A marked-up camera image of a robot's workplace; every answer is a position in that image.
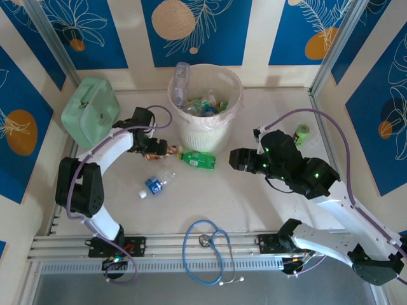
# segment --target mint green lunch box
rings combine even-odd
[[[92,148],[108,135],[119,112],[109,81],[87,77],[66,105],[61,119],[80,147]]]

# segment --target orange circle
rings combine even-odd
[[[69,42],[69,45],[71,46],[72,49],[78,52],[82,52],[85,49],[85,44],[83,43],[83,41],[76,38],[72,39]]]
[[[336,27],[330,27],[312,36],[305,47],[305,55],[313,60],[323,59],[335,38],[336,32],[338,32]]]
[[[6,138],[10,149],[20,156],[29,156],[36,148],[38,139],[37,124],[34,117],[25,110],[14,110],[7,116],[6,125],[10,127]]]
[[[190,53],[192,55],[197,54],[198,53],[198,48],[195,48],[194,46],[192,48],[190,48]]]
[[[393,126],[389,121],[381,122],[379,125],[379,136],[388,139],[392,135]]]

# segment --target green container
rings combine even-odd
[[[177,154],[178,159],[183,160],[185,163],[199,168],[206,168],[213,170],[215,167],[216,157],[208,154],[203,154],[198,151],[190,151],[186,154],[179,152]]]
[[[75,142],[92,148],[108,135],[120,112],[108,80],[87,77],[62,112],[62,124]]]

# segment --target blue stethoscope tubing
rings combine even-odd
[[[212,234],[212,236],[210,237],[210,243],[209,246],[211,247],[211,249],[213,249],[213,251],[215,252],[215,255],[218,257],[220,264],[221,264],[221,271],[219,272],[219,276],[216,278],[216,280],[214,281],[202,281],[201,279],[199,279],[195,274],[193,274],[193,272],[189,269],[188,264],[186,262],[186,258],[185,258],[185,250],[186,250],[186,242],[188,240],[188,236],[191,234],[191,231],[193,230],[193,228],[199,224],[210,224],[214,229],[215,232]],[[197,281],[199,284],[205,285],[205,286],[213,286],[216,285],[217,283],[219,283],[222,280],[223,277],[223,267],[224,267],[224,263],[223,263],[223,258],[222,255],[219,253],[219,251],[216,249],[215,244],[214,244],[214,240],[216,238],[217,235],[222,234],[228,244],[230,245],[230,238],[228,233],[226,233],[223,230],[219,230],[218,227],[210,220],[198,220],[196,222],[194,222],[190,228],[187,230],[185,237],[184,237],[184,242],[183,242],[183,264],[184,264],[184,268],[186,270],[186,272],[188,273],[188,275],[190,277],[192,277],[193,280]]]

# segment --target blue bottle label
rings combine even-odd
[[[161,185],[160,181],[156,177],[152,177],[145,181],[145,185],[150,189],[150,191],[155,195],[159,191],[163,189],[163,186]]]

